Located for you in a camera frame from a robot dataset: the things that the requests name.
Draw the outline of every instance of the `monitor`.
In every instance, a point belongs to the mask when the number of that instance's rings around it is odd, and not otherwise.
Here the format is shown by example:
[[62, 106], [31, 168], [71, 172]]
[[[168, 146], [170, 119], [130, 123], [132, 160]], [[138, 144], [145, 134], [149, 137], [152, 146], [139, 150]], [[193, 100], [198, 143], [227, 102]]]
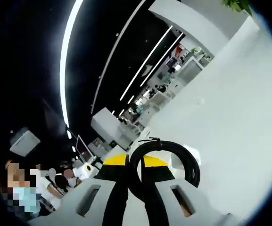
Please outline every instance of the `monitor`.
[[89, 162], [94, 157], [92, 152], [89, 150], [87, 145], [85, 145], [84, 141], [81, 139], [81, 137], [79, 135], [77, 137], [76, 149], [83, 156], [83, 158], [86, 160], [86, 162]]

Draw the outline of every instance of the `rectangular slot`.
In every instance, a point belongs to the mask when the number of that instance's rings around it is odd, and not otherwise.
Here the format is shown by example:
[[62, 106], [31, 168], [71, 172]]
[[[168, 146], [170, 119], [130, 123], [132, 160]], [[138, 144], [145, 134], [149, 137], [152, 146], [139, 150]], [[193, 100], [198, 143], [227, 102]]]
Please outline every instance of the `rectangular slot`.
[[90, 207], [95, 199], [95, 196], [97, 195], [97, 192], [99, 191], [99, 188], [94, 188], [90, 194], [88, 194], [87, 196], [85, 196], [82, 199], [81, 205], [79, 206], [79, 208], [77, 209], [77, 214], [79, 214], [80, 216], [85, 217], [85, 215], [87, 214], [87, 212], [90, 210]]
[[190, 217], [193, 212], [190, 210], [189, 206], [187, 205], [186, 201], [183, 199], [183, 196], [181, 195], [179, 189], [177, 187], [172, 188], [173, 194], [176, 197], [176, 199], [178, 200], [180, 207], [184, 213], [185, 217]]

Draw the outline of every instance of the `face mask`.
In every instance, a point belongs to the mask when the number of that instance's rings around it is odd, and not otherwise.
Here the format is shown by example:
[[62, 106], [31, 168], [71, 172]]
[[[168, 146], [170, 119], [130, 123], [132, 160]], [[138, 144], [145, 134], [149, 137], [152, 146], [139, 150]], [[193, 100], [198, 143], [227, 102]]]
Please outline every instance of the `face mask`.
[[18, 200], [18, 204], [25, 207], [25, 212], [37, 215], [41, 210], [39, 197], [34, 187], [14, 187], [13, 200]]

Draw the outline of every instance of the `ceiling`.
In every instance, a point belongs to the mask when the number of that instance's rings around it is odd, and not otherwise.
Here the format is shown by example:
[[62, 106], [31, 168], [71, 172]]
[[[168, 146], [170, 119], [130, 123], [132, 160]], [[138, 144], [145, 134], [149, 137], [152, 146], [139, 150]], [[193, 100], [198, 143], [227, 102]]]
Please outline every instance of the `ceiling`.
[[[116, 34], [139, 2], [84, 0], [74, 23], [67, 53], [66, 103], [70, 129], [87, 143], [97, 137], [90, 122], [99, 76]], [[140, 65], [168, 29], [167, 24], [148, 11], [152, 2], [145, 2], [120, 40], [102, 81], [94, 113], [103, 107], [116, 112], [127, 108], [129, 98], [140, 92], [143, 78], [139, 76], [119, 101]], [[43, 102], [63, 118], [59, 64], [74, 3], [75, 0], [17, 0], [0, 6], [0, 150], [8, 150], [9, 146], [1, 140], [8, 141], [10, 131], [23, 126], [49, 142]], [[148, 64], [154, 65], [175, 39], [169, 32]], [[49, 150], [45, 147], [41, 153], [56, 149], [54, 144], [48, 147]]]

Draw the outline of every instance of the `green plant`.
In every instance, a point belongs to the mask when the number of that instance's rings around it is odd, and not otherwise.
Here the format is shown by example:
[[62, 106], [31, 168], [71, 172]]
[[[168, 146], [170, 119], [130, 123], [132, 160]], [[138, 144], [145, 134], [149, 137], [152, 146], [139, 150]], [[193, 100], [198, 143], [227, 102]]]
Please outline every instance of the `green plant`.
[[221, 0], [221, 3], [237, 12], [244, 10], [252, 15], [248, 0]]

